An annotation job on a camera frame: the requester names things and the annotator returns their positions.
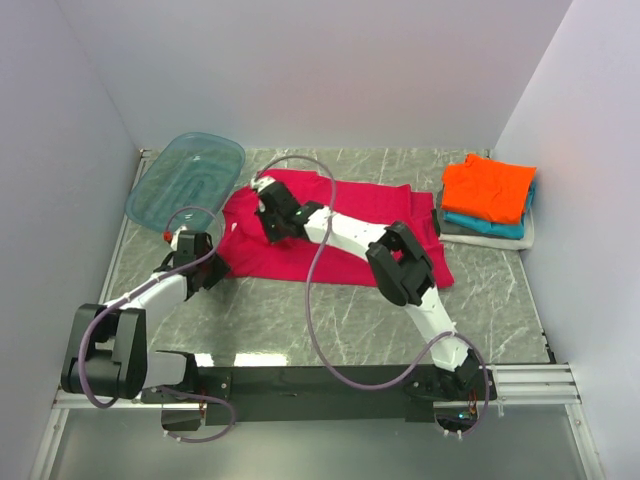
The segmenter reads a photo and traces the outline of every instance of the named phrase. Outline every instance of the folded clothes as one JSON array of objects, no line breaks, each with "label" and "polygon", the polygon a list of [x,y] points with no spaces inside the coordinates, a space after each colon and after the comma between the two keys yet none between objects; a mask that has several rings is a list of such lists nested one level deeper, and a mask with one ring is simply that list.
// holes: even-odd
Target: folded clothes
[{"label": "folded clothes", "polygon": [[[531,182],[529,187],[529,194],[527,196],[527,202],[525,205],[525,213],[531,208],[531,202],[536,193],[536,182]],[[505,225],[503,223],[487,222],[480,218],[470,217],[468,215],[462,215],[461,213],[447,212],[443,210],[443,217],[446,222],[455,223],[463,227],[470,228],[485,235],[493,235],[496,237],[511,238],[519,240],[524,237],[524,217],[522,214],[520,217],[520,223],[518,225]]]},{"label": "folded clothes", "polygon": [[439,236],[442,240],[443,235],[468,235],[472,237],[493,237],[493,235],[488,233],[480,233],[477,230],[472,230],[471,228],[463,227],[462,225],[458,225],[457,223],[447,222],[444,218],[445,211],[442,210],[442,194],[444,190],[440,190],[438,195],[436,196],[436,209],[433,214],[433,218],[437,220],[436,229],[440,232]]},{"label": "folded clothes", "polygon": [[450,235],[441,233],[440,240],[450,243],[463,243],[480,247],[499,248],[501,250],[527,250],[533,246],[534,240],[533,213],[529,210],[524,216],[524,237],[520,240],[490,237],[485,235]]},{"label": "folded clothes", "polygon": [[535,167],[509,165],[470,153],[464,163],[445,169],[442,208],[488,222],[516,225],[526,211],[535,173]]},{"label": "folded clothes", "polygon": [[[301,204],[314,200],[328,204],[331,181],[315,172],[269,170],[284,182]],[[430,193],[413,193],[409,185],[388,187],[369,183],[337,182],[335,210],[370,223],[391,225],[401,220],[411,228],[434,264],[439,287],[453,285],[431,211]],[[298,238],[269,244],[255,210],[258,197],[248,187],[235,192],[222,209],[225,233],[218,252],[231,266],[229,276],[260,277],[302,282],[306,279],[318,245]],[[327,247],[318,262],[314,282],[375,286],[371,268],[364,260]]]}]

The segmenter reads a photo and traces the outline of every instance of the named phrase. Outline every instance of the black metal base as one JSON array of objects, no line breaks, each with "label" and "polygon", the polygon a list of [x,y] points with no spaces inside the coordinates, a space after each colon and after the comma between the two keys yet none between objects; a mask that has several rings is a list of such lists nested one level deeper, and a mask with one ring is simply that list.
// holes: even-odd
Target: black metal base
[{"label": "black metal base", "polygon": [[[372,385],[396,378],[407,365],[337,368],[355,382]],[[200,367],[200,391],[195,393],[206,392],[228,400],[236,409],[239,422],[380,418],[434,422],[433,402],[467,401],[474,389],[477,398],[484,398],[481,370],[460,389],[451,387],[448,375],[451,374],[433,365],[419,365],[395,387],[363,391],[340,382],[324,367]],[[489,378],[492,380],[490,398],[495,400],[491,371]],[[442,385],[448,385],[448,391],[443,391]],[[142,393],[144,403],[182,401],[160,392],[145,390]],[[207,405],[206,425],[224,425],[228,421],[229,413],[224,407]]]}]

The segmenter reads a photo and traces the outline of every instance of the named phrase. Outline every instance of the red t-shirt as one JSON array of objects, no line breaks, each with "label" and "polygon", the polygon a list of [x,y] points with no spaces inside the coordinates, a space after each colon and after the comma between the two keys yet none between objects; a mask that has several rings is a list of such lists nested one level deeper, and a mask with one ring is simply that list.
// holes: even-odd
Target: red t-shirt
[{"label": "red t-shirt", "polygon": [[[302,205],[309,200],[329,204],[331,181],[315,172],[269,170],[283,182]],[[405,222],[434,264],[438,287],[453,285],[431,211],[431,193],[411,192],[409,185],[389,187],[370,183],[337,182],[335,211],[370,223],[391,225]],[[270,244],[257,215],[258,197],[249,188],[235,192],[222,209],[226,228],[218,248],[231,266],[230,277],[259,277],[275,280],[306,280],[318,245],[298,238]],[[327,247],[318,262],[313,281],[345,285],[376,286],[367,262],[334,247]]]}]

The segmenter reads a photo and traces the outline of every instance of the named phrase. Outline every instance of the gray marble surface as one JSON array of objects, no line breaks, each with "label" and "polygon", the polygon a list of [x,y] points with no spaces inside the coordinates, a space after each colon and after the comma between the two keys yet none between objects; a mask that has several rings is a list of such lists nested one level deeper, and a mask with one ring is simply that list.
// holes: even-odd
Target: gray marble surface
[{"label": "gray marble surface", "polygon": [[[340,180],[409,183],[414,190],[435,193],[444,167],[462,162],[468,152],[249,150],[237,187],[269,160],[291,153],[317,157]],[[142,168],[153,158],[145,160]],[[287,166],[309,168],[301,160],[290,160]],[[549,362],[519,254],[460,244],[445,244],[445,248],[456,283],[442,290],[441,298],[458,330],[493,363]],[[109,279],[110,297],[146,280],[167,253],[160,234],[128,221]],[[335,364],[408,363],[424,345],[406,313],[386,302],[375,288],[317,284],[312,309],[319,341]],[[306,332],[304,286],[295,282],[224,280],[176,307],[151,332],[149,341],[156,349],[210,354],[221,366],[319,364]]]}]

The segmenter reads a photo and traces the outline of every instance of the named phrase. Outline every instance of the transparent container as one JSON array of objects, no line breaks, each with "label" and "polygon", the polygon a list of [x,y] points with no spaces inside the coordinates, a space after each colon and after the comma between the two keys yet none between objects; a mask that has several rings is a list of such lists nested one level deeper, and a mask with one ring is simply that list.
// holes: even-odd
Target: transparent container
[{"label": "transparent container", "polygon": [[[175,138],[153,162],[133,189],[125,211],[134,222],[163,232],[169,217],[190,205],[217,213],[224,205],[244,165],[245,152],[235,142],[206,133]],[[190,210],[171,223],[206,230],[212,219]]]}]

